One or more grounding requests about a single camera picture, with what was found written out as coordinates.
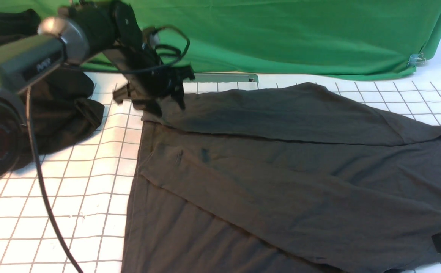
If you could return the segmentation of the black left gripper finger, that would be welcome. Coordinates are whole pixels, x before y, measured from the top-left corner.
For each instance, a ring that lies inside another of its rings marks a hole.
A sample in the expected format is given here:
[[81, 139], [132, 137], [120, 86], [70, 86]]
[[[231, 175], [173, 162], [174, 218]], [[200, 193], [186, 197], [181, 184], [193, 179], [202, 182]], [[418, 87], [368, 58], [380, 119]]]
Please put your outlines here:
[[112, 93], [112, 99], [116, 104], [123, 104], [124, 100], [133, 100], [136, 98], [137, 92], [130, 84], [126, 84]]

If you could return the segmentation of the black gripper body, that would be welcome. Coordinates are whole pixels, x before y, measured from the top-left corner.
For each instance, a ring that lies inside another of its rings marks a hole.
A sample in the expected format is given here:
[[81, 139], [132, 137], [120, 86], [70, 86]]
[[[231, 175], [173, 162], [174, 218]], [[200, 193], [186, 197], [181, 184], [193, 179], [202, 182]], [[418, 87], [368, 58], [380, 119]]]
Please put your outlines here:
[[136, 90], [134, 100], [154, 100], [183, 91], [177, 69], [164, 63], [148, 44], [141, 42], [135, 47], [117, 41], [105, 50], [105, 57]]

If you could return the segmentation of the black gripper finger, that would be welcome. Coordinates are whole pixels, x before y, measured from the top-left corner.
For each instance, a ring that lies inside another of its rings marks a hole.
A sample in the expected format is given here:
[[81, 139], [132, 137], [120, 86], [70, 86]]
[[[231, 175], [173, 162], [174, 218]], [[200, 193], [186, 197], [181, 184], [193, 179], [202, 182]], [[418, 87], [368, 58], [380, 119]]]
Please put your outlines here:
[[173, 111], [174, 109], [185, 111], [186, 104], [184, 102], [184, 96], [184, 92], [180, 91], [164, 98], [156, 98], [147, 101], [145, 104], [145, 113], [156, 117], [162, 117], [164, 114]]

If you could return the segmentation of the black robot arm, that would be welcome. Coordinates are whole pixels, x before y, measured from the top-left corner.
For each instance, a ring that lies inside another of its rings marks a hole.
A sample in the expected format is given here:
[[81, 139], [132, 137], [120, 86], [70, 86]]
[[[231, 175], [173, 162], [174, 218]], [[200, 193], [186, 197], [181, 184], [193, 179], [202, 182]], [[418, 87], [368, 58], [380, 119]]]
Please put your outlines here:
[[158, 100], [170, 96], [184, 110], [183, 81], [195, 75], [189, 64], [176, 64], [191, 42], [183, 51], [161, 44], [158, 33], [165, 29], [175, 27], [141, 30], [131, 5], [120, 0], [81, 0], [44, 19], [36, 35], [0, 45], [0, 178], [17, 163], [24, 141], [28, 115], [19, 94], [56, 69], [84, 72], [82, 64], [103, 53], [128, 80], [113, 94], [116, 103], [131, 100], [136, 109], [161, 116]]

